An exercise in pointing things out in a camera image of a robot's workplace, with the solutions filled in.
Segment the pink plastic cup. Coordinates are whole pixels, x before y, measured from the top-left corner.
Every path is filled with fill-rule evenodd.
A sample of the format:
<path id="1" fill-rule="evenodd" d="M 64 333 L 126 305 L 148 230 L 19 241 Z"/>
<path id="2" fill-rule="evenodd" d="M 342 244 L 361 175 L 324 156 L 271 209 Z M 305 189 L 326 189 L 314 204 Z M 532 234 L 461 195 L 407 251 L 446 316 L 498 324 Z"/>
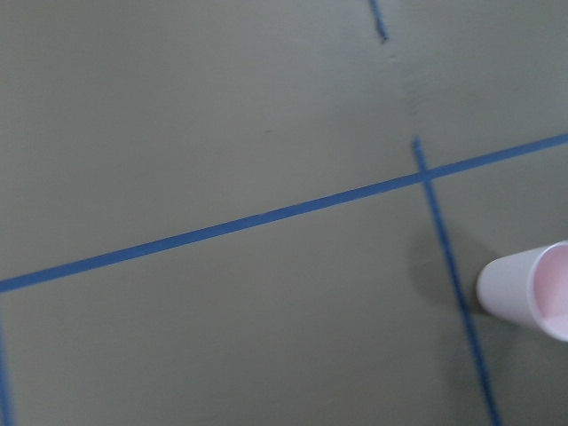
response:
<path id="1" fill-rule="evenodd" d="M 493 316 L 567 340 L 567 243 L 493 260 L 477 278 L 477 299 Z"/>

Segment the brown paper table cover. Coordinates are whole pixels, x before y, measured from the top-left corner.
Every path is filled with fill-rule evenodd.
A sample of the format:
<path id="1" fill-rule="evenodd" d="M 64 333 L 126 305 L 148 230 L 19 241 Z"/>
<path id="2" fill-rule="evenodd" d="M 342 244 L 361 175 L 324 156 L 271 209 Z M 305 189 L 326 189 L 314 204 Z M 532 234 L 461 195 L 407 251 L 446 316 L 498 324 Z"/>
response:
<path id="1" fill-rule="evenodd" d="M 567 131 L 564 1 L 4 1 L 8 425 L 488 425 L 431 168 Z"/>

